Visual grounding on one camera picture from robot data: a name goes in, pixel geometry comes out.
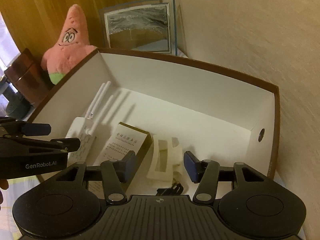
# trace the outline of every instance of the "person's hand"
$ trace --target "person's hand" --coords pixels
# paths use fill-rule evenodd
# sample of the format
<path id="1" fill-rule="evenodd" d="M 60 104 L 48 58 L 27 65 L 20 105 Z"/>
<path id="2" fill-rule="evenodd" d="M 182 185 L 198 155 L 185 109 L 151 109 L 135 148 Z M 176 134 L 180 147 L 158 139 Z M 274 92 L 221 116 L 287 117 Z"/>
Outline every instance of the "person's hand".
<path id="1" fill-rule="evenodd" d="M 0 179 L 0 188 L 8 189 L 8 187 L 9 187 L 8 181 L 6 179 Z M 2 202 L 3 202 L 3 196 L 2 196 L 2 193 L 0 191 L 0 204 L 2 204 Z"/>

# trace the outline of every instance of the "brown canister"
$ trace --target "brown canister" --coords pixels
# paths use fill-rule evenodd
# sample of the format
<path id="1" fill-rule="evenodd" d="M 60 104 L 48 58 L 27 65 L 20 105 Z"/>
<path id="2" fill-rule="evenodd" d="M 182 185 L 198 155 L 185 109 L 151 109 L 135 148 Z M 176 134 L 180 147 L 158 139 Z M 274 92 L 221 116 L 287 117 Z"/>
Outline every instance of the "brown canister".
<path id="1" fill-rule="evenodd" d="M 36 108 L 54 86 L 47 72 L 25 49 L 4 71 L 8 80 Z"/>

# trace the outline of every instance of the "wooden door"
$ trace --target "wooden door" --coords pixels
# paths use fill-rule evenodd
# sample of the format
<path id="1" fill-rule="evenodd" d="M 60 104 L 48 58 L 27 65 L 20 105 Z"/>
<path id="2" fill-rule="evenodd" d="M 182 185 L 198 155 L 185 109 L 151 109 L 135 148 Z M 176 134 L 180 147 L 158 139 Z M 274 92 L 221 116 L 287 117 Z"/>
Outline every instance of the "wooden door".
<path id="1" fill-rule="evenodd" d="M 68 8 L 79 4 L 87 18 L 92 45 L 103 47 L 99 9 L 136 0 L 0 0 L 0 11 L 20 51 L 40 60 L 59 38 Z"/>

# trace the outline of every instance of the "metal screw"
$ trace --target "metal screw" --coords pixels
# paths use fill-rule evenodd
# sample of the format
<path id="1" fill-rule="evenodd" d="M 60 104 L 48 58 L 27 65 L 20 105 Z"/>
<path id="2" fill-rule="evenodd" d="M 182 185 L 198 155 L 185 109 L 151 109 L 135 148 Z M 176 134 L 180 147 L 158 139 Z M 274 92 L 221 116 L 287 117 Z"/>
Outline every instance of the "metal screw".
<path id="1" fill-rule="evenodd" d="M 115 202 L 115 201 L 123 200 L 124 196 L 119 193 L 113 193 L 108 196 L 108 199 L 110 199 L 112 202 Z"/>
<path id="2" fill-rule="evenodd" d="M 196 195 L 196 199 L 199 201 L 209 201 L 211 199 L 211 196 L 207 193 L 200 193 Z"/>

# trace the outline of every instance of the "window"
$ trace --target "window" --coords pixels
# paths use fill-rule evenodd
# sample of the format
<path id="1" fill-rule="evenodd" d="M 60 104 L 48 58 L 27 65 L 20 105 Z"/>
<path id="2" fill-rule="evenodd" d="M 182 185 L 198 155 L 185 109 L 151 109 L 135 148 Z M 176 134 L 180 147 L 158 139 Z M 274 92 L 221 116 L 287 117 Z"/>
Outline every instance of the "window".
<path id="1" fill-rule="evenodd" d="M 14 43 L 0 13 L 0 77 L 2 77 L 7 66 L 19 53 L 20 52 L 16 44 Z M 17 92 L 16 88 L 12 84 L 10 84 L 10 86 Z M 7 107 L 7 104 L 8 100 L 4 97 L 4 95 L 1 94 L 0 116 L 6 116 L 5 109 Z"/>

